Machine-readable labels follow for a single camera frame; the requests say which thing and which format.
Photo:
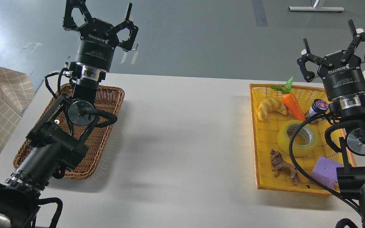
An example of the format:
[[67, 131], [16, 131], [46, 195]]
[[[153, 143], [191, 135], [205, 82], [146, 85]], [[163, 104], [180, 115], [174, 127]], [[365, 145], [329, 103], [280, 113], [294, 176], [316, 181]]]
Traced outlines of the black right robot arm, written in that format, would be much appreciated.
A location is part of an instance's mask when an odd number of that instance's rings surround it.
[[[307, 39], [303, 39], [304, 50], [297, 60], [300, 71], [306, 82], [322, 79], [330, 104], [327, 114], [313, 115], [298, 126], [290, 138], [289, 156], [304, 177], [353, 208], [365, 228], [365, 166], [351, 165], [349, 161], [349, 154], [365, 157], [365, 79], [361, 70], [361, 63], [365, 62], [365, 32], [357, 29], [351, 19], [348, 24], [352, 41], [345, 50], [319, 57], [311, 53]], [[305, 172], [293, 155], [296, 135], [319, 118], [331, 124], [324, 133], [324, 141], [342, 156], [343, 166], [336, 168], [339, 192]]]

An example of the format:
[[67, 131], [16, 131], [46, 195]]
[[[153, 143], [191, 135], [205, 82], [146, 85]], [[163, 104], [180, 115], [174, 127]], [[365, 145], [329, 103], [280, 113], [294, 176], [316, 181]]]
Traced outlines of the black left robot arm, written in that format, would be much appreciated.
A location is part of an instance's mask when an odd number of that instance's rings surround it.
[[57, 208], [49, 227], [60, 219], [61, 199], [40, 198], [40, 193], [54, 177], [61, 179], [66, 170], [74, 170], [87, 154], [87, 139], [95, 128], [117, 121], [115, 114], [95, 107], [99, 84], [109, 72], [115, 48], [135, 51], [138, 27], [130, 18], [129, 3], [123, 22], [116, 26], [93, 18], [84, 0], [67, 0], [63, 28], [80, 35], [75, 61], [66, 63], [58, 73], [54, 93], [45, 77], [45, 86], [55, 99], [26, 139], [32, 151], [22, 164], [0, 183], [0, 228], [34, 228], [42, 205], [55, 203]]

